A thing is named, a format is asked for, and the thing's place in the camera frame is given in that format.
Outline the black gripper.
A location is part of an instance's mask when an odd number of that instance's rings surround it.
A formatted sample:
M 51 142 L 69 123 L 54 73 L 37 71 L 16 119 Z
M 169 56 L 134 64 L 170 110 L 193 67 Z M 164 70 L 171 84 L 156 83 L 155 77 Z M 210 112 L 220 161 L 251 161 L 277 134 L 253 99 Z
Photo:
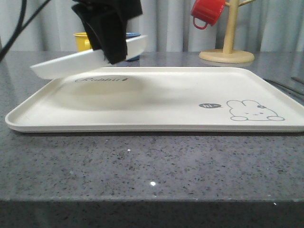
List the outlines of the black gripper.
M 140 0 L 75 0 L 73 12 L 81 19 L 93 50 L 102 50 L 111 64 L 125 60 L 125 26 L 121 20 L 142 15 Z

